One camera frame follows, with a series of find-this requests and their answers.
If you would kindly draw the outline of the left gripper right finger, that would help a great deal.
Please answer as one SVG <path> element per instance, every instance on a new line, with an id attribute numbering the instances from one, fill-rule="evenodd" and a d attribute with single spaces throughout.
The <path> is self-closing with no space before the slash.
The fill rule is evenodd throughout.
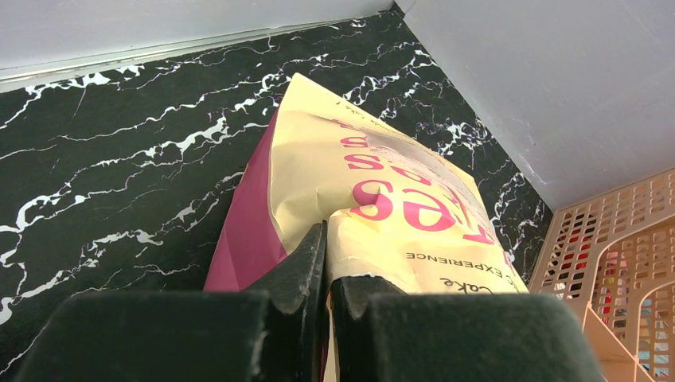
<path id="1" fill-rule="evenodd" d="M 601 381 L 573 313 L 541 294 L 405 294 L 381 277 L 330 289 L 342 381 Z"/>

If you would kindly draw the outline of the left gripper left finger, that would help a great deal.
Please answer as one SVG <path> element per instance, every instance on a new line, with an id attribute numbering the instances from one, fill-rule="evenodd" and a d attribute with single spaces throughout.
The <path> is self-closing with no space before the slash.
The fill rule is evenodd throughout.
<path id="1" fill-rule="evenodd" d="M 240 292 L 97 292 L 55 311 L 20 381 L 320 381 L 326 224 Z"/>

